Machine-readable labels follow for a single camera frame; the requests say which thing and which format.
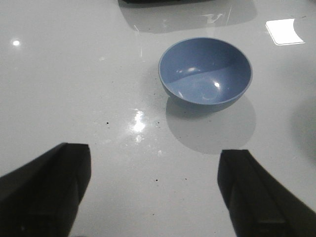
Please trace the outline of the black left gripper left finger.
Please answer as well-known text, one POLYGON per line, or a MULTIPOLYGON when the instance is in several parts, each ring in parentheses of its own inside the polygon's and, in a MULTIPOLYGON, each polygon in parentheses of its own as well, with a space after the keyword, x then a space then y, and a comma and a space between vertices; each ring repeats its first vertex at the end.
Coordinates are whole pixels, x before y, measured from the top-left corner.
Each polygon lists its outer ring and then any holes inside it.
POLYGON ((2 237, 67 237, 91 177, 87 144, 61 143, 0 178, 2 237))

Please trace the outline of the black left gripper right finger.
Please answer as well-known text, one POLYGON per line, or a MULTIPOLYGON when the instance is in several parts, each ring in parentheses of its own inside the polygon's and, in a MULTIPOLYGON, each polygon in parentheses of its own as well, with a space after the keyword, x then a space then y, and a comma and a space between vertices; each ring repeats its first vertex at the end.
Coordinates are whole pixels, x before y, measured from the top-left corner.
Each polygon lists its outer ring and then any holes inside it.
POLYGON ((238 237, 314 237, 316 214, 248 150, 223 150, 217 183, 238 237))

